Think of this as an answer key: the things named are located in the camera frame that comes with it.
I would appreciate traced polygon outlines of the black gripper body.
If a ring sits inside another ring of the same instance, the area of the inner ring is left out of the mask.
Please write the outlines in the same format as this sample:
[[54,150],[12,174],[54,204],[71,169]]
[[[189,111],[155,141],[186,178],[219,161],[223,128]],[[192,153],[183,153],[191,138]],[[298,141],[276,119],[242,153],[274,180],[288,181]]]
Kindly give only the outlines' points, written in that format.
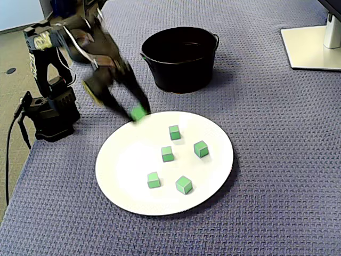
[[107,55],[85,54],[85,58],[90,61],[93,68],[93,73],[82,80],[86,92],[97,103],[118,103],[109,87],[114,81],[118,84],[127,84],[127,62],[121,57],[113,60]]

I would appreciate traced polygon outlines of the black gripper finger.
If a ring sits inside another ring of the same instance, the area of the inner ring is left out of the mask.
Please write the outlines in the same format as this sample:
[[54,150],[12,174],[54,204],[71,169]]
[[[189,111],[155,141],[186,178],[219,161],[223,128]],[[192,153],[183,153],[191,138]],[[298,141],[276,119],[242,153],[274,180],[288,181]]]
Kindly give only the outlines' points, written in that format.
[[123,63],[123,70],[118,73],[116,82],[124,85],[132,93],[132,95],[135,96],[147,114],[151,113],[149,100],[137,82],[135,74],[129,63]]
[[132,121],[133,119],[126,112],[126,110],[118,103],[118,101],[114,98],[111,92],[108,89],[105,89],[101,93],[101,100],[103,104],[112,110],[113,112],[119,114],[120,116],[126,118],[128,121]]

